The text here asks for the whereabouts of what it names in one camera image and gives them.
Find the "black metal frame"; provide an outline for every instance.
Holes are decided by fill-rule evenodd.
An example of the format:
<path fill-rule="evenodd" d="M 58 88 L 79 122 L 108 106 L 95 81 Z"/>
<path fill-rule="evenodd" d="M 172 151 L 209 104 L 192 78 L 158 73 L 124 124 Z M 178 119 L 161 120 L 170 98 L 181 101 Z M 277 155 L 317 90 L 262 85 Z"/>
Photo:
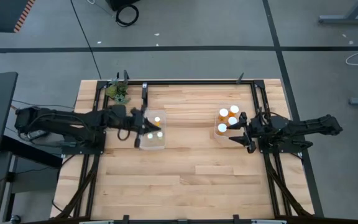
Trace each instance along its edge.
<path fill-rule="evenodd" d="M 263 80 L 128 80 L 128 85 L 142 85 L 142 99 L 143 99 L 143 107 L 142 109 L 145 110 L 147 107 L 147 87 L 148 85 L 250 85 L 251 93 L 252 93 L 252 99 L 254 101 L 254 108 L 256 114 L 262 110 L 262 108 L 259 105 L 259 99 L 257 96 L 257 90 L 260 90 L 260 93 L 262 95 L 262 101 L 263 101 L 263 111 L 270 112 L 270 107 L 267 99 L 267 93 L 265 90 L 265 84 Z M 101 94 L 101 89 L 107 88 L 109 85 L 108 81 L 99 80 L 96 85 L 96 93 L 94 98 L 94 104 L 93 104 L 93 110 L 98 109 L 99 105 L 99 99 Z M 103 101 L 103 108 L 107 107 L 108 105 L 108 97 L 104 97 Z M 270 113 L 266 113 L 267 117 L 266 119 L 270 119 Z M 267 180 L 268 180 L 268 186 L 269 186 L 269 192 L 270 197 L 272 201 L 272 209 L 273 214 L 276 220 L 283 220 L 282 223 L 358 223 L 358 220 L 342 220 L 342 219 L 333 219 L 333 218 L 320 218 L 320 217 L 312 217 L 312 216 L 306 216 L 306 217 L 293 217 L 291 215 L 291 205 L 290 201 L 296 202 L 296 200 L 293 198 L 290 191 L 285 187 L 285 178 L 283 174 L 283 168 L 282 163 L 280 160 L 280 152 L 273 152 L 273 156 L 275 159 L 275 165 L 276 165 L 276 171 L 274 170 L 272 163 L 270 161 L 270 153 L 268 149 L 260 148 L 260 152 L 263 154 L 264 161 L 265 161 L 265 167 L 266 167 L 266 174 L 267 174 Z M 84 185 L 85 179 L 87 177 L 87 169 L 89 164 L 89 155 L 84 155 L 83 164 L 81 168 L 81 175 L 80 175 L 80 183 L 79 183 L 79 189 L 84 189 L 86 185 Z M 99 165 L 99 155 L 94 156 L 94 164 L 96 168 L 96 174 L 97 169 Z M 308 177 L 308 174 L 312 174 L 311 172 L 305 172 L 306 178 L 312 178 L 314 177 Z M 94 188 L 96 186 L 96 178 L 97 175 L 92 176 L 91 184 L 89 187 L 89 195 L 87 199 L 86 204 L 86 212 L 84 217 L 80 217 L 80 210 L 81 210 L 81 199 L 79 199 L 78 203 L 75 205 L 74 208 L 74 214 L 73 218 L 55 218 L 47 221 L 41 221 L 41 222 L 32 222 L 31 224 L 46 224 L 46 223 L 79 223 L 79 222 L 85 222 L 90 221 L 91 212 L 92 212 L 92 205 L 93 205 L 93 197 L 94 197 Z M 278 200 L 277 200 L 277 194 L 275 191 L 275 183 L 279 186 L 280 190 L 282 191 L 282 197 L 284 201 L 284 207 L 285 207 L 285 214 L 281 215 L 280 210 L 278 207 Z M 166 223 L 166 224 L 186 224 L 186 223 L 192 223 L 192 224 L 202 224 L 202 223 L 234 223 L 234 224 L 243 224 L 243 223 L 263 223 L 263 220 L 250 220 L 250 219 L 240 219 L 238 215 L 234 214 L 233 219 L 228 220 L 129 220 L 128 215 L 124 215 L 122 220 L 114 220 L 114 223 L 118 224 L 136 224 L 136 223 L 143 223 L 143 224 L 157 224 L 157 223 Z"/>

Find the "wooden table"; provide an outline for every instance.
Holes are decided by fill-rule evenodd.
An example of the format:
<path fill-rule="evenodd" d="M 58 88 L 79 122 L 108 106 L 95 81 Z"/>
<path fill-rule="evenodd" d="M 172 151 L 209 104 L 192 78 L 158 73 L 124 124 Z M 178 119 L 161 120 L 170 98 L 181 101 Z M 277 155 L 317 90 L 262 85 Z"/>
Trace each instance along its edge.
<path fill-rule="evenodd" d="M 75 112 L 91 111 L 96 82 L 81 82 Z M 271 111 L 288 117 L 280 80 L 264 82 Z M 140 85 L 129 87 L 128 111 L 140 108 L 141 93 Z M 248 117 L 255 116 L 249 85 L 149 85 L 149 109 L 167 114 L 166 148 L 134 149 L 135 134 L 120 141 L 117 131 L 108 129 L 91 219 L 122 220 L 123 215 L 130 215 L 131 220 L 231 219 L 234 214 L 273 218 L 263 155 L 258 151 L 248 154 L 239 144 L 222 144 L 214 138 L 214 117 L 222 102 L 247 108 Z M 287 187 L 304 209 L 313 213 L 301 161 L 291 154 L 282 154 L 281 159 Z M 55 194 L 60 208 L 78 188 L 82 161 L 83 156 L 77 155 L 60 172 Z M 278 187 L 276 191 L 283 214 Z M 81 215 L 85 214 L 87 194 Z M 51 216 L 56 214 L 52 208 Z"/>

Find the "orange striped tape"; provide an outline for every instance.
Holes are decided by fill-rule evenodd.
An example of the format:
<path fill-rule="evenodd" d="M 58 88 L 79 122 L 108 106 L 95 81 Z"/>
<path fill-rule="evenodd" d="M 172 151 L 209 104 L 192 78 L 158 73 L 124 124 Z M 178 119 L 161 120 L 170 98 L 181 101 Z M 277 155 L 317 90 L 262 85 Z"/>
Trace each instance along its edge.
<path fill-rule="evenodd" d="M 19 17 L 19 20 L 17 20 L 15 28 L 13 29 L 14 32 L 19 32 L 22 28 L 24 21 L 26 17 L 29 15 L 31 7 L 34 5 L 35 0 L 28 0 L 27 4 L 25 5 L 22 14 Z"/>

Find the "transparent tray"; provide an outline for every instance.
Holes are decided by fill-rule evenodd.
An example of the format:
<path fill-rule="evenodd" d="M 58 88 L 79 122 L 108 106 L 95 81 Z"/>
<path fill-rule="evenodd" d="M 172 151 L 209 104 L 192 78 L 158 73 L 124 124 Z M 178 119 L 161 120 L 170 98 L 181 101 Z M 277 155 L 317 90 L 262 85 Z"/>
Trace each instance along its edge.
<path fill-rule="evenodd" d="M 227 109 L 228 111 L 230 111 L 231 106 L 232 105 L 219 105 L 219 109 L 216 110 L 216 113 L 215 113 L 215 126 L 214 126 L 214 138 L 217 139 L 218 141 L 220 141 L 220 140 L 231 141 L 229 139 L 229 137 L 242 136 L 242 133 L 244 132 L 243 129 L 240 129 L 240 130 L 227 129 L 226 132 L 224 132 L 222 134 L 219 134 L 219 131 L 218 131 L 218 125 L 219 124 L 225 124 L 226 126 L 230 126 L 229 121 L 228 121 L 230 114 L 226 117 L 226 119 L 221 121 L 219 119 L 219 110 L 224 108 L 224 109 Z M 244 111 L 244 110 L 243 110 L 243 108 L 241 108 L 241 106 L 239 104 L 236 104 L 236 106 L 239 107 L 239 112 L 236 113 L 233 117 L 235 117 L 237 119 L 237 122 L 238 122 L 238 119 L 240 117 L 240 113 L 241 113 L 241 111 Z"/>
<path fill-rule="evenodd" d="M 167 117 L 164 110 L 147 110 L 145 117 L 149 119 L 154 125 L 158 125 L 155 121 L 156 117 L 160 118 L 159 127 L 160 131 L 154 131 L 142 136 L 140 139 L 140 148 L 143 150 L 161 150 L 165 149 L 165 128 L 167 123 Z M 158 137 L 157 133 L 162 132 L 162 137 Z"/>

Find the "black floor line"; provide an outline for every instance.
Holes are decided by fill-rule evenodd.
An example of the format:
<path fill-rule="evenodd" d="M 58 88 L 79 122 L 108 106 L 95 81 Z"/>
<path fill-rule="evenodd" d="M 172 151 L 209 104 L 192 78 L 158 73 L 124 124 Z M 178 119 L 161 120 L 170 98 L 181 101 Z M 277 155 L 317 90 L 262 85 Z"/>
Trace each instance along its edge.
<path fill-rule="evenodd" d="M 293 91 L 292 91 L 292 87 L 291 87 L 290 77 L 288 76 L 287 67 L 285 66 L 283 52 L 280 48 L 280 42 L 278 40 L 278 35 L 277 35 L 276 28 L 274 26 L 273 16 L 272 16 L 272 12 L 270 10 L 268 0 L 263 0 L 263 4 L 264 4 L 265 12 L 266 12 L 268 26 L 270 28 L 270 33 L 272 35 L 273 44 L 276 47 L 276 55 L 277 55 L 278 65 L 280 66 L 280 71 L 281 71 L 282 78 L 283 78 L 284 89 L 285 89 L 285 93 L 287 94 L 288 104 L 290 105 L 292 119 L 294 121 L 299 121 L 300 117 L 299 117 L 299 113 L 298 113 L 298 108 L 296 107 L 296 102 L 295 102 L 295 97 L 293 95 Z M 324 217 L 323 208 L 321 206 L 321 201 L 320 201 L 320 197 L 318 194 L 316 180 L 314 178 L 308 150 L 303 151 L 303 167 L 305 169 L 305 175 L 306 175 L 306 179 L 308 182 L 308 187 L 309 187 L 310 196 L 311 196 L 311 200 L 312 200 L 312 204 L 313 204 L 313 208 L 314 208 L 314 213 L 317 217 Z"/>
<path fill-rule="evenodd" d="M 280 52 L 342 52 L 358 51 L 348 47 L 281 47 L 281 46 L 166 46 L 166 47 L 93 47 L 93 52 L 175 52 L 175 51 L 280 51 Z M 0 53 L 70 53 L 90 52 L 87 47 L 0 48 Z"/>

